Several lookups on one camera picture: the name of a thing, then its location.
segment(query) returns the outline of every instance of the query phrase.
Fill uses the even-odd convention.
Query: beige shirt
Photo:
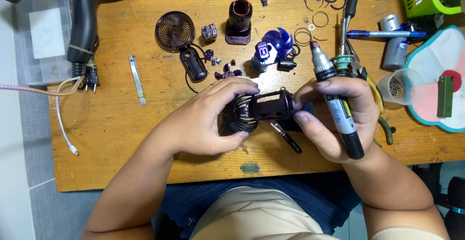
[[[372,240],[444,240],[412,227],[383,229]],[[231,189],[207,209],[191,240],[339,240],[279,190]]]

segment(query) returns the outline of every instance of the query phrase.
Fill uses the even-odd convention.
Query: clear plastic cup
[[[425,87],[420,74],[410,68],[403,68],[388,76],[383,76],[377,86],[385,102],[402,105],[410,105],[418,101]]]

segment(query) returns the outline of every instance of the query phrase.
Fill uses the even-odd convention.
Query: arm
[[[230,77],[195,95],[163,119],[103,190],[82,235],[86,240],[152,239],[177,152],[213,155],[237,149],[247,132],[218,135],[218,114],[236,94],[258,94],[257,84]]]
[[[322,94],[349,98],[365,152],[361,160],[348,158]],[[341,163],[346,170],[364,202],[369,238],[384,228],[410,226],[448,239],[426,185],[408,167],[373,143],[380,111],[365,81],[347,77],[333,77],[321,83],[311,80],[296,92],[294,99],[300,104],[312,103],[315,115],[297,112],[294,119],[326,159]]]

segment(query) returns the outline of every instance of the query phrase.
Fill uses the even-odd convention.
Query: fan grille
[[[155,35],[164,47],[180,49],[190,44],[195,37],[192,19],[179,11],[164,14],[157,22]]]
[[[251,98],[245,94],[237,96],[225,107],[223,123],[231,132],[247,131],[250,133],[259,125],[259,121],[247,114],[248,108],[246,107]]]

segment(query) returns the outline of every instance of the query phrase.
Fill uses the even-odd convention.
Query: red circle
[[[462,76],[460,73],[454,70],[445,70],[441,76],[452,76],[452,82],[454,83],[454,93],[457,92],[462,86]]]

